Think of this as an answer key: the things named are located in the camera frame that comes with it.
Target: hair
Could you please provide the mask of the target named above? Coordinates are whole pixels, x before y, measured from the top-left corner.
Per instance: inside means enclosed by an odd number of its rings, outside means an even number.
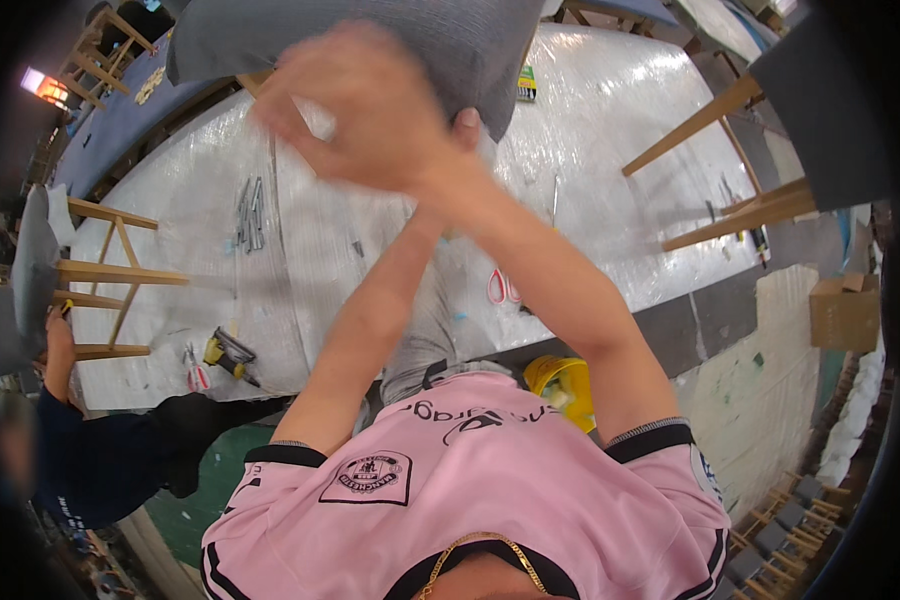
[[[97,2],[95,5],[93,5],[87,11],[86,18],[83,19],[83,26],[86,27],[91,22],[93,22],[93,19],[97,16],[97,14],[108,6],[110,6],[109,2]]]
[[[0,395],[0,426],[30,429],[36,420],[36,406],[23,393],[15,391]]]

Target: forearm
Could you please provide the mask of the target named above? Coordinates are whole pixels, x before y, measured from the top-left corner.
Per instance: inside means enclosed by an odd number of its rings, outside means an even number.
[[[47,369],[43,376],[43,387],[57,400],[69,404],[70,372],[74,361],[67,356],[50,353],[47,357]]]
[[[670,382],[613,282],[490,174],[464,162],[417,197],[472,237],[540,321],[586,360],[605,441],[679,414]]]
[[[299,440],[328,455],[347,441],[364,394],[403,335],[442,230],[440,221],[420,211],[408,221],[340,308],[274,440]]]
[[[643,341],[613,282],[501,189],[479,163],[435,174],[416,192],[500,266],[523,302],[581,356]]]

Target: pink jersey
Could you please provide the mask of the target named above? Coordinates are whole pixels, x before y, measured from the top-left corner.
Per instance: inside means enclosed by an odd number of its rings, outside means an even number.
[[[479,531],[521,546],[550,594],[712,594],[731,523],[684,419],[600,450],[502,374],[433,385],[384,408],[330,457],[295,445],[250,450],[203,536],[207,594],[407,600],[447,546]],[[493,544],[471,549],[514,563]]]

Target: gold chain necklace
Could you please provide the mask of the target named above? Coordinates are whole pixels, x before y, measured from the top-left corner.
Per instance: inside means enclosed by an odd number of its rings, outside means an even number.
[[[427,595],[432,593],[434,590],[434,582],[437,581],[437,577],[441,574],[441,569],[444,567],[444,561],[447,560],[450,553],[453,552],[457,546],[477,538],[491,538],[492,540],[499,540],[509,546],[510,550],[516,554],[516,558],[520,559],[520,564],[523,565],[523,569],[527,571],[529,578],[533,580],[533,584],[536,588],[540,590],[542,594],[547,594],[547,588],[543,586],[543,582],[540,582],[540,576],[537,574],[537,571],[534,570],[534,566],[530,564],[530,559],[523,553],[520,546],[501,534],[495,534],[490,531],[477,531],[472,534],[466,534],[457,541],[451,543],[449,547],[443,551],[443,554],[440,555],[440,558],[436,559],[436,564],[433,565],[433,570],[430,571],[430,581],[428,581],[427,584],[423,586],[423,589],[420,590],[420,595],[417,597],[417,600],[425,600]]]

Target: cardboard box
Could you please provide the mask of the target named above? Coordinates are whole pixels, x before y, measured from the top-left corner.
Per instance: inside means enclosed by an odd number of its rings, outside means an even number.
[[[810,290],[810,344],[817,348],[871,353],[880,331],[880,279],[849,272],[821,279]]]

